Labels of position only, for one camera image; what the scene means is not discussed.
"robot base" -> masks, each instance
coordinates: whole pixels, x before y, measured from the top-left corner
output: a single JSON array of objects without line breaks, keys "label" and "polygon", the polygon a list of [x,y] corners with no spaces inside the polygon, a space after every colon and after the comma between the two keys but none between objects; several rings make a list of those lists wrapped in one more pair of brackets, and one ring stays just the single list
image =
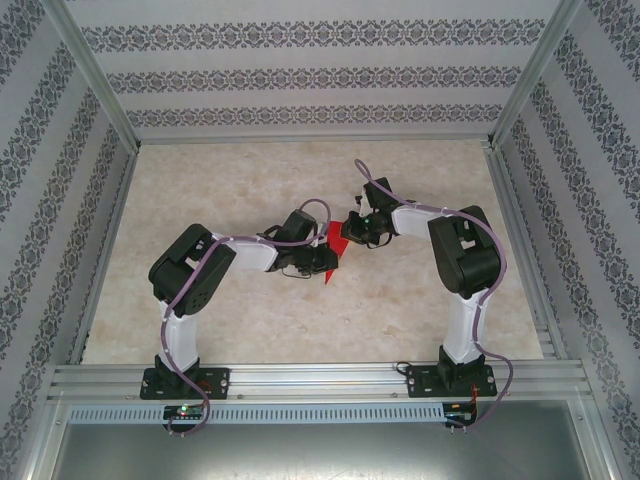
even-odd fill
[{"label": "robot base", "polygon": [[470,397],[474,387],[478,397],[498,394],[493,369],[484,364],[484,355],[469,364],[455,365],[440,347],[438,365],[409,365],[404,375],[410,398]]},{"label": "robot base", "polygon": [[[155,368],[147,368],[142,377],[142,400],[193,400],[200,394],[187,385],[175,372],[169,370],[156,355]],[[229,391],[228,368],[199,368],[200,359],[185,375],[202,388],[210,400],[226,400]]]}]

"enclosure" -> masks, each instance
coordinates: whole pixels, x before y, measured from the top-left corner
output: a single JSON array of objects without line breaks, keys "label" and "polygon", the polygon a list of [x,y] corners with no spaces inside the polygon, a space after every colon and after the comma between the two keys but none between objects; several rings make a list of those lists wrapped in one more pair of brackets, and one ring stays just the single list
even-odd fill
[{"label": "enclosure", "polygon": [[[2,478],[640,478],[637,0],[0,8]],[[504,246],[491,418],[444,428],[469,397],[399,369],[435,368],[450,309],[400,235],[328,282],[229,271],[197,333],[224,399],[169,437],[153,263],[193,223],[345,221],[355,159]]]}]

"beige floor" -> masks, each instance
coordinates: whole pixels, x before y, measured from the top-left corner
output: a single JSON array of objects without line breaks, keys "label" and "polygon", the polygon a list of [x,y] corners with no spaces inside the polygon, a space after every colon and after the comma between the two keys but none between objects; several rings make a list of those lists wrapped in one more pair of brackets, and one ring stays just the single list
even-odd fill
[{"label": "beige floor", "polygon": [[[344,220],[365,183],[353,159],[423,203],[478,204],[505,243],[509,269],[492,299],[485,345],[542,358],[498,202],[476,141],[260,143],[142,148],[84,363],[151,363],[160,318],[147,273],[191,223],[255,234],[309,197]],[[321,208],[310,207],[320,220]],[[329,285],[280,273],[230,272],[201,312],[205,363],[434,360],[449,294],[431,245],[411,237],[367,250],[350,245]]]}]

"red object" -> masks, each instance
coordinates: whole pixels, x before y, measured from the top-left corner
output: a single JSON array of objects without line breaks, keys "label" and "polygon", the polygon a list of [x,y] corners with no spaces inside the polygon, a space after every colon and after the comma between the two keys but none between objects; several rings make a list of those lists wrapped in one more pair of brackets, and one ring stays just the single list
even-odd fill
[{"label": "red object", "polygon": [[[338,254],[338,258],[342,257],[342,254],[347,249],[347,245],[349,245],[349,240],[342,238],[340,236],[340,230],[342,230],[342,222],[330,222],[329,223],[329,233],[327,235],[327,242],[329,243],[329,248]],[[331,275],[333,275],[334,270],[329,270],[324,274],[324,284],[329,283],[331,279]]]}]

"patterned wallpaper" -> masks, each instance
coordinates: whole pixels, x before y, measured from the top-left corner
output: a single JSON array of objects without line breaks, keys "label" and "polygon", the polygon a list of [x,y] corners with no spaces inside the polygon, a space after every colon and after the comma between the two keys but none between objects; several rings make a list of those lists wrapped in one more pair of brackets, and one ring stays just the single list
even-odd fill
[{"label": "patterned wallpaper", "polygon": [[569,353],[640,478],[640,12],[578,11],[502,145]]},{"label": "patterned wallpaper", "polygon": [[68,5],[138,135],[179,141],[490,133],[557,1]]},{"label": "patterned wallpaper", "polygon": [[0,2],[0,479],[83,319],[129,155],[35,0]]}]

